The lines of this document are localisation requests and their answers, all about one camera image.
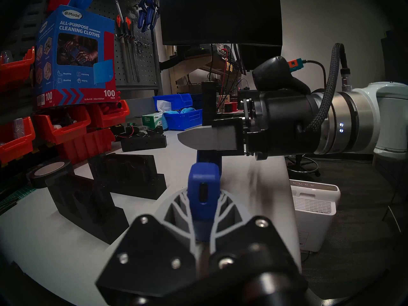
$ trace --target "tape roll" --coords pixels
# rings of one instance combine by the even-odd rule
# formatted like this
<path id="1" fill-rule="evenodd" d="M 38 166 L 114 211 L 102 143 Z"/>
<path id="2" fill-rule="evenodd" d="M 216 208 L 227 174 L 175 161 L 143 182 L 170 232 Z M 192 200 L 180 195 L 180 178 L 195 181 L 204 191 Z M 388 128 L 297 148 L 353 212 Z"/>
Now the tape roll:
<path id="1" fill-rule="evenodd" d="M 36 189 L 47 187 L 45 180 L 60 172 L 74 174 L 74 168 L 69 160 L 58 160 L 35 168 L 29 175 L 31 184 Z"/>

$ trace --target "red storage bin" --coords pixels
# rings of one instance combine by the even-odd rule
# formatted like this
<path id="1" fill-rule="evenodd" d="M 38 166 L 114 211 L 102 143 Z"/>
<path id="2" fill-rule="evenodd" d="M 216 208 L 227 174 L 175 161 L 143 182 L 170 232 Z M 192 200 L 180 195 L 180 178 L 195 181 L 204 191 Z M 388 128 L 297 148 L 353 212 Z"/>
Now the red storage bin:
<path id="1" fill-rule="evenodd" d="M 68 159 L 72 164 L 84 161 L 100 153 L 111 150 L 115 136 L 109 128 L 92 131 L 57 145 L 58 153 L 63 159 Z"/>
<path id="2" fill-rule="evenodd" d="M 71 118 L 77 122 L 60 129 L 54 129 L 48 115 L 34 115 L 38 126 L 38 135 L 42 139 L 54 144 L 61 144 L 87 133 L 87 126 L 91 123 L 91 118 L 85 106 L 67 107 L 66 110 Z"/>
<path id="3" fill-rule="evenodd" d="M 14 139 L 13 122 L 0 125 L 0 161 L 6 163 L 33 151 L 32 141 L 36 137 L 30 117 L 23 118 L 25 136 Z"/>
<path id="4" fill-rule="evenodd" d="M 0 63 L 0 91 L 18 87 L 30 76 L 30 66 L 34 62 L 34 46 L 27 51 L 23 60 L 10 63 Z"/>
<path id="5" fill-rule="evenodd" d="M 129 107 L 125 100 L 120 100 L 122 111 L 104 115 L 100 103 L 88 104 L 87 110 L 91 117 L 91 127 L 108 128 L 125 122 L 125 117 L 129 115 Z"/>

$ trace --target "cleaning cloth box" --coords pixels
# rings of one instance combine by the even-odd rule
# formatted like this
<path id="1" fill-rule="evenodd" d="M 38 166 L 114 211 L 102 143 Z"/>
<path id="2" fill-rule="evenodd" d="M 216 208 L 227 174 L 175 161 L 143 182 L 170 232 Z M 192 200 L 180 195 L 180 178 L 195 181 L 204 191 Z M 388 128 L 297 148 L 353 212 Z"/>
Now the cleaning cloth box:
<path id="1" fill-rule="evenodd" d="M 143 126 L 148 129 L 155 129 L 157 126 L 162 126 L 163 130 L 168 130 L 168 125 L 166 118 L 163 113 L 167 110 L 171 111 L 171 103 L 168 101 L 158 100 L 157 101 L 158 113 L 147 114 L 142 116 Z"/>
<path id="2" fill-rule="evenodd" d="M 37 109 L 115 102 L 115 22 L 87 12 L 92 0 L 70 0 L 42 24 L 36 43 Z"/>

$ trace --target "red wire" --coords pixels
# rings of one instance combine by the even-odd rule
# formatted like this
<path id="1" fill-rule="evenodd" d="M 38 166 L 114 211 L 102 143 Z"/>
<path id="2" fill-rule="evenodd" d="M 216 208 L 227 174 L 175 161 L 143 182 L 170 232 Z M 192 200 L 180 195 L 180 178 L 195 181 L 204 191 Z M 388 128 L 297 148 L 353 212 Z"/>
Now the red wire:
<path id="1" fill-rule="evenodd" d="M 221 85 L 221 94 L 220 97 L 218 99 L 218 106 L 221 103 L 221 98 L 222 98 L 222 88 L 224 87 L 224 77 L 225 77 L 225 70 L 227 69 L 227 60 L 228 60 L 228 50 L 226 50 L 225 48 L 221 49 L 221 50 L 225 50 L 225 52 L 227 53 L 227 56 L 225 57 L 225 66 L 224 66 L 224 74 L 222 76 L 222 85 Z"/>
<path id="2" fill-rule="evenodd" d="M 129 136 L 119 136 L 119 135 L 117 135 L 117 137 L 121 137 L 121 138 L 128 138 L 128 137 L 132 137 L 133 132 L 134 132 L 135 130 L 133 129 L 133 126 L 131 126 L 131 127 L 132 127 L 132 133 L 131 133 Z"/>

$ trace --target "shelf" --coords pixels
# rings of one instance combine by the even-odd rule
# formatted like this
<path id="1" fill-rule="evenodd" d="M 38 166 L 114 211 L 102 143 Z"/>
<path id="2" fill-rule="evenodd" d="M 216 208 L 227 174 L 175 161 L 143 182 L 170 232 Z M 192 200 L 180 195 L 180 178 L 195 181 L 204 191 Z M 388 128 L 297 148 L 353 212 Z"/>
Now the shelf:
<path id="1" fill-rule="evenodd" d="M 186 76 L 187 74 L 197 69 L 201 69 L 201 70 L 210 72 L 210 67 L 211 67 L 211 54 L 207 53 L 203 55 L 187 57 L 184 61 L 170 68 L 169 73 L 170 73 L 172 92 L 174 94 L 177 93 L 176 81 L 178 79 L 181 79 L 182 77 Z M 225 59 L 223 59 L 218 53 L 214 53 L 213 66 L 211 69 L 211 73 L 223 75 L 224 67 L 225 67 Z M 234 77 L 237 72 L 232 67 L 232 65 L 229 66 L 229 64 L 227 64 L 226 73 L 228 72 L 229 67 L 231 70 L 230 75 Z"/>

